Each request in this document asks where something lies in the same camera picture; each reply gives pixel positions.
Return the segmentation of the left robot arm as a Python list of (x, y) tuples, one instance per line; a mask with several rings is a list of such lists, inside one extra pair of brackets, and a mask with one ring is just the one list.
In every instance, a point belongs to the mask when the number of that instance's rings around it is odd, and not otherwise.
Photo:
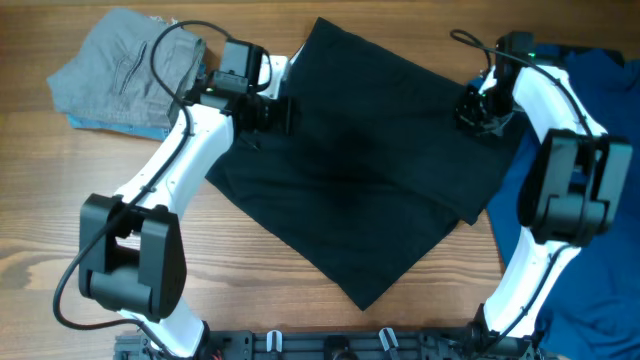
[(274, 123), (290, 65), (286, 56), (227, 41), (213, 85), (181, 100), (174, 128), (151, 159), (114, 195), (92, 194), (81, 208), (72, 264), (79, 292), (141, 330), (147, 354), (206, 359), (214, 353), (208, 325), (182, 296), (187, 266), (180, 220), (239, 132)]

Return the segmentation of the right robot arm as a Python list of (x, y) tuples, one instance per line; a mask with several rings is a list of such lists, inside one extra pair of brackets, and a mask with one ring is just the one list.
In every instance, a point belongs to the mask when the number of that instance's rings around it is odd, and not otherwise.
[(513, 31), (494, 47), (461, 29), (450, 35), (487, 59), (482, 84), (468, 88), (456, 107), (458, 127), (498, 137), (521, 112), (541, 143), (517, 200), (515, 252), (459, 343), (470, 359), (522, 359), (539, 353), (536, 317), (562, 271), (611, 227), (632, 146), (594, 120), (562, 58), (537, 55), (531, 33)]

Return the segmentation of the black shorts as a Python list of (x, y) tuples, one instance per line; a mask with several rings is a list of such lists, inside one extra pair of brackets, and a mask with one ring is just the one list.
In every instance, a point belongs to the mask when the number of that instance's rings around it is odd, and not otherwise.
[(360, 309), (499, 190), (527, 121), (472, 135), (464, 89), (318, 19), (291, 67), (292, 131), (244, 132), (208, 181)]

